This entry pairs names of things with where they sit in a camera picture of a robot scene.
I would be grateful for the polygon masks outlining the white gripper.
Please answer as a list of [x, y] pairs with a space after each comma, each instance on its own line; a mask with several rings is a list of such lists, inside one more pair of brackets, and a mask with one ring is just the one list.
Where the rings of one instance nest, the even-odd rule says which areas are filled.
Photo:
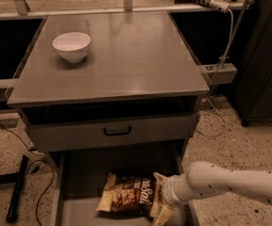
[[187, 204], [195, 198], [195, 190], [190, 186], [187, 175], [173, 175], [163, 183], [163, 200], [174, 207]]

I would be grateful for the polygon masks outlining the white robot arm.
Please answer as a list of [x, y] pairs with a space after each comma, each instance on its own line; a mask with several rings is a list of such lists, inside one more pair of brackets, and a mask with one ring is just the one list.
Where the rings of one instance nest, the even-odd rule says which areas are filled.
[[179, 206], [231, 192], [272, 206], [272, 170], [224, 169], [199, 161], [187, 172], [168, 177], [162, 196], [168, 205]]

